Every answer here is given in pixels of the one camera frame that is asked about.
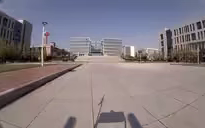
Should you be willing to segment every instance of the white building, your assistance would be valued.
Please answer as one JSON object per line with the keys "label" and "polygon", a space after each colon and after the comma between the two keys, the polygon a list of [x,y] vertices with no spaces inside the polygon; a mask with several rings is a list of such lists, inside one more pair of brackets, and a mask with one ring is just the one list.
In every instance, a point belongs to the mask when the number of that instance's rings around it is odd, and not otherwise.
{"label": "white building", "polygon": [[205,18],[173,29],[173,47],[178,51],[201,51],[205,61]]}
{"label": "white building", "polygon": [[20,53],[22,53],[23,46],[25,47],[24,49],[30,49],[32,25],[30,23],[29,25],[31,27],[0,11],[0,42],[5,43],[7,46],[15,47]]}
{"label": "white building", "polygon": [[102,39],[102,51],[105,56],[121,56],[122,40],[116,38]]}
{"label": "white building", "polygon": [[77,56],[88,56],[90,53],[91,40],[89,37],[71,37],[70,52]]}
{"label": "white building", "polygon": [[123,46],[123,55],[135,57],[135,47],[134,46]]}

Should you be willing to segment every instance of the tall building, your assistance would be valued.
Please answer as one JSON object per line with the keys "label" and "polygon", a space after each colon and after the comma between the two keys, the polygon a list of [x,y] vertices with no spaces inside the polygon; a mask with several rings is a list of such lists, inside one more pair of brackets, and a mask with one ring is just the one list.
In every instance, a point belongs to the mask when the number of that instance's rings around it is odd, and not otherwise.
{"label": "tall building", "polygon": [[121,56],[122,40],[115,38],[105,38],[102,40],[102,51],[104,55]]}
{"label": "tall building", "polygon": [[21,40],[21,48],[22,48],[22,54],[28,55],[30,52],[30,44],[31,44],[31,34],[33,26],[30,22],[26,20],[19,20],[20,23],[22,23],[22,40]]}
{"label": "tall building", "polygon": [[70,52],[77,56],[88,56],[91,48],[89,37],[71,37]]}
{"label": "tall building", "polygon": [[200,51],[205,61],[205,18],[173,29],[174,50],[176,52]]}
{"label": "tall building", "polygon": [[134,46],[123,46],[123,55],[135,57],[135,47]]}
{"label": "tall building", "polygon": [[160,52],[163,59],[165,60],[172,57],[172,42],[172,31],[170,29],[165,28],[164,32],[162,32],[159,37]]}
{"label": "tall building", "polygon": [[32,28],[29,33],[23,35],[23,32],[26,31],[25,26],[27,26],[25,23],[21,23],[0,11],[0,43],[3,42],[7,46],[13,46],[22,52],[22,41],[24,39],[26,40],[24,42],[25,49],[30,49]]}

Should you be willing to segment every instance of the sky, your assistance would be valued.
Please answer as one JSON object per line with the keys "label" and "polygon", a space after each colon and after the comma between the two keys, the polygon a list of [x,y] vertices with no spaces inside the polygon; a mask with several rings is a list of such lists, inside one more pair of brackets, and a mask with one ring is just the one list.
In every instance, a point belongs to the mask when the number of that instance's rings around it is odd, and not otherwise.
{"label": "sky", "polygon": [[0,10],[33,24],[41,44],[42,21],[50,42],[69,48],[70,37],[121,38],[124,45],[158,48],[159,33],[205,18],[205,0],[3,0]]}

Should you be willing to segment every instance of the concrete pavement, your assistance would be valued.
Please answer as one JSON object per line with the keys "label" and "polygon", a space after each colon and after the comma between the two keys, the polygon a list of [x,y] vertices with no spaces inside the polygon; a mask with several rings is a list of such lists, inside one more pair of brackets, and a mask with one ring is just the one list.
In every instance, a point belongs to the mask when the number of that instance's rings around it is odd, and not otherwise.
{"label": "concrete pavement", "polygon": [[205,128],[205,68],[87,63],[3,108],[0,120],[6,128],[92,128],[98,112],[111,111],[124,113],[127,128]]}

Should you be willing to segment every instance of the street lamp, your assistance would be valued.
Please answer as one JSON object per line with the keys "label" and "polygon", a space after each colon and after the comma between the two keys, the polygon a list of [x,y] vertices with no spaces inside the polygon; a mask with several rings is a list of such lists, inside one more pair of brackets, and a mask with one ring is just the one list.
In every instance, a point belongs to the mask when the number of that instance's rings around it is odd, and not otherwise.
{"label": "street lamp", "polygon": [[43,32],[42,32],[42,45],[41,45],[41,67],[44,66],[44,33],[45,33],[45,26],[48,23],[42,22],[42,24],[43,24]]}

